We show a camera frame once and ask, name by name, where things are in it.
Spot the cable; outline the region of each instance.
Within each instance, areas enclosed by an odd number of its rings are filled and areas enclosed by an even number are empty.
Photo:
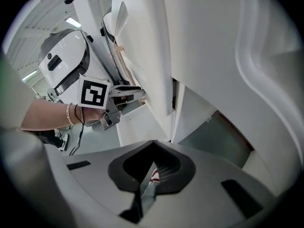
[[[75,106],[75,109],[74,109],[74,113],[75,113],[75,116],[76,118],[81,122],[81,130],[80,130],[80,133],[79,133],[79,137],[78,137],[78,140],[77,140],[77,143],[76,143],[76,146],[72,149],[72,151],[70,152],[69,155],[73,155],[75,154],[75,152],[79,149],[80,147],[80,142],[81,142],[81,137],[82,137],[82,133],[84,131],[84,124],[85,124],[85,116],[84,116],[84,109],[82,107],[80,107],[80,112],[81,112],[81,120],[77,117],[76,115],[76,108],[77,108],[77,105]]]

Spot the black slot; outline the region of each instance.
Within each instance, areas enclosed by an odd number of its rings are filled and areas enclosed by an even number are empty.
[[[61,58],[58,55],[55,55],[47,64],[49,71],[53,71],[61,62]]]
[[[91,43],[93,43],[93,38],[91,37],[91,36],[87,36],[87,39],[91,42]]]
[[[104,119],[106,121],[106,124],[108,124],[108,126],[111,126],[113,124],[108,114],[104,114]]]
[[[246,218],[250,218],[262,210],[254,198],[235,180],[226,180],[221,184]]]
[[[139,90],[142,89],[139,86],[119,86],[116,88],[117,90],[121,90],[121,91],[127,91],[127,90]]]
[[[73,164],[68,164],[66,166],[71,171],[71,170],[78,169],[78,168],[81,168],[81,167],[84,167],[84,166],[87,166],[90,164],[91,163],[88,161],[81,161],[81,162],[77,162],[77,163],[73,163]]]

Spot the hand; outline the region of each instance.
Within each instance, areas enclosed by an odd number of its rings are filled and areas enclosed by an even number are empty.
[[[100,120],[104,117],[105,112],[103,110],[88,107],[84,107],[83,109],[85,122],[92,120]]]

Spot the ceiling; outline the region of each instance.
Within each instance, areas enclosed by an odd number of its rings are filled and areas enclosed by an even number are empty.
[[[103,15],[112,5],[112,0],[89,0],[96,23],[101,27]],[[23,20],[7,51],[11,66],[18,71],[21,78],[37,70],[26,80],[29,86],[43,78],[38,67],[40,45],[50,33],[64,29],[76,29],[65,22],[71,17],[78,21],[74,5],[66,5],[64,0],[42,0]]]

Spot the wrist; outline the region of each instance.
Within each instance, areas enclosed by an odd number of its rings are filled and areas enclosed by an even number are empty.
[[[70,107],[70,117],[71,117],[72,123],[74,123],[74,124],[81,123],[81,121],[80,121],[81,120],[81,108],[79,106],[72,105]]]
[[[85,121],[100,120],[103,118],[104,112],[95,108],[84,107]]]

